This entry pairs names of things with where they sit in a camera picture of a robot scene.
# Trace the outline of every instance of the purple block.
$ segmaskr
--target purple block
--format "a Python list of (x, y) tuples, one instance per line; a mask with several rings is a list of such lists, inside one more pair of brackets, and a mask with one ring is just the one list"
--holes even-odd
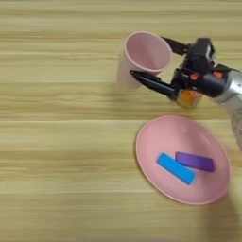
[(191, 155), (183, 152), (176, 152), (176, 161), (184, 166), (209, 172), (215, 171), (214, 161), (198, 155)]

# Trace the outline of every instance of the wooden table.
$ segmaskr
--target wooden table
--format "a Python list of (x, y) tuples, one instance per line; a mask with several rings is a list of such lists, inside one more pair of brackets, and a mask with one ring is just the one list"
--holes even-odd
[[(241, 69), (241, 1), (1, 0), (0, 18), (0, 241), (242, 241), (242, 159), (225, 111), (115, 85), (137, 30), (212, 37), (221, 61)], [(224, 199), (183, 205), (147, 182), (135, 136), (164, 114), (198, 120), (228, 148)]]

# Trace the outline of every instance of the cup rim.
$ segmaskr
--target cup rim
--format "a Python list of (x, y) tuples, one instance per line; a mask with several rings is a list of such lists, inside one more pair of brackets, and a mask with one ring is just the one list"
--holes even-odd
[(150, 33), (150, 32), (148, 32), (148, 31), (137, 31), (137, 32), (133, 32), (133, 33), (131, 33), (131, 34), (127, 37), (127, 39), (126, 39), (126, 41), (125, 41), (125, 53), (126, 53), (128, 59), (130, 60), (130, 62), (131, 62), (133, 65), (137, 66), (137, 67), (140, 68), (141, 70), (144, 70), (144, 71), (147, 71), (147, 72), (150, 72), (150, 73), (154, 73), (154, 72), (160, 73), (160, 72), (162, 72), (166, 67), (163, 67), (163, 68), (160, 68), (160, 69), (150, 69), (150, 68), (146, 68), (146, 67), (144, 67), (144, 66), (142, 66), (142, 65), (140, 65), (140, 64), (138, 64), (138, 63), (136, 63), (136, 62), (132, 59), (132, 57), (130, 56), (130, 54), (129, 54), (128, 50), (127, 50), (127, 43), (128, 43), (128, 41), (129, 41), (129, 39), (130, 39), (131, 37), (133, 37), (134, 35), (137, 35), (137, 34), (147, 34), (147, 35), (151, 35), (152, 37), (155, 37), (156, 39), (158, 39), (159, 41), (161, 41), (164, 45), (166, 45), (167, 49), (169, 50), (169, 61), (168, 61), (167, 65), (166, 65), (166, 67), (167, 67), (168, 64), (171, 62), (171, 59), (172, 59), (172, 49), (171, 49), (170, 45), (169, 45), (169, 44), (168, 44), (168, 43), (167, 43), (162, 37), (158, 36), (157, 34)]

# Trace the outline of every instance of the pink plate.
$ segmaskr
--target pink plate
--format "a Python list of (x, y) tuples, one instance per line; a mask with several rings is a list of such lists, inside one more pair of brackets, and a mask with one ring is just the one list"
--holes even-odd
[[(212, 158), (215, 172), (193, 169), (196, 179), (187, 185), (156, 161), (160, 153), (175, 158), (177, 151)], [(138, 162), (148, 180), (179, 202), (201, 205), (220, 199), (229, 189), (231, 167), (225, 149), (202, 125), (178, 116), (162, 116), (146, 123), (136, 140)]]

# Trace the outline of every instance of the pink cup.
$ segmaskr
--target pink cup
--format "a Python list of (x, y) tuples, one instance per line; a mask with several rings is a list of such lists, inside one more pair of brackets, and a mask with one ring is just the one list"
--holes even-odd
[(157, 75), (170, 63), (172, 50), (161, 37), (148, 32), (130, 34), (120, 56), (117, 73), (118, 86), (135, 89), (142, 84), (133, 78), (130, 70)]

